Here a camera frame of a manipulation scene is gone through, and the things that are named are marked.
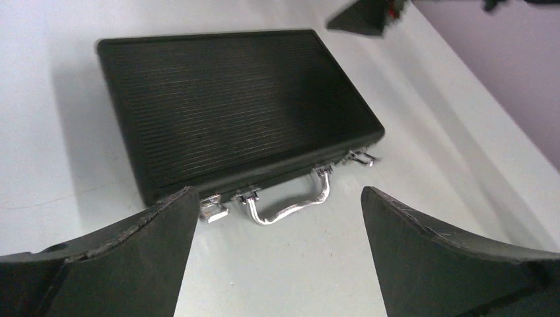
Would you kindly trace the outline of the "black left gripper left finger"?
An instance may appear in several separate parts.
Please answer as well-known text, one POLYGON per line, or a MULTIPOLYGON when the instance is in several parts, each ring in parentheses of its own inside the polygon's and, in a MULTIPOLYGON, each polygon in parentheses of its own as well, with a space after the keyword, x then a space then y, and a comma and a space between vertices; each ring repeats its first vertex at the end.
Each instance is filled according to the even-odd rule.
POLYGON ((173 316, 200 210, 186 187, 41 252, 1 257, 2 316, 173 316))

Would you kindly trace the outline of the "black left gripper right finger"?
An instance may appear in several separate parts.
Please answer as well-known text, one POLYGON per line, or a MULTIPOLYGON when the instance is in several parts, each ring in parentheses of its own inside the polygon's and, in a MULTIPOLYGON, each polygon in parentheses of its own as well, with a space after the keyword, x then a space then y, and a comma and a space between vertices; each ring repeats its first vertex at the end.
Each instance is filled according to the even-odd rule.
POLYGON ((558 253, 485 238, 370 186, 361 206, 387 315, 559 315, 558 253))

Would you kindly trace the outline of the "black aluminium poker case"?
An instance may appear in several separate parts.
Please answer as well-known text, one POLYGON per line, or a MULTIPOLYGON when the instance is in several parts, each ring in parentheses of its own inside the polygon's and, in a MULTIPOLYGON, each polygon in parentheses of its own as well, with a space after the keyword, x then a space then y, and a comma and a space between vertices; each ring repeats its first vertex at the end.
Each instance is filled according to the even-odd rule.
POLYGON ((312 29, 105 38, 96 52, 147 205, 194 187, 272 225, 372 166, 385 129, 312 29))

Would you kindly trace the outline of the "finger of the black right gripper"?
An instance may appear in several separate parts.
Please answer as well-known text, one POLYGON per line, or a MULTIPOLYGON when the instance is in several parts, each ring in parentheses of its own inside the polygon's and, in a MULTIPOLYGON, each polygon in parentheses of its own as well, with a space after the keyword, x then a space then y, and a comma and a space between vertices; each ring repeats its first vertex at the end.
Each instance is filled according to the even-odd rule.
POLYGON ((359 0, 336 12, 326 23, 327 30, 362 36, 382 36, 398 22, 409 1, 359 0))

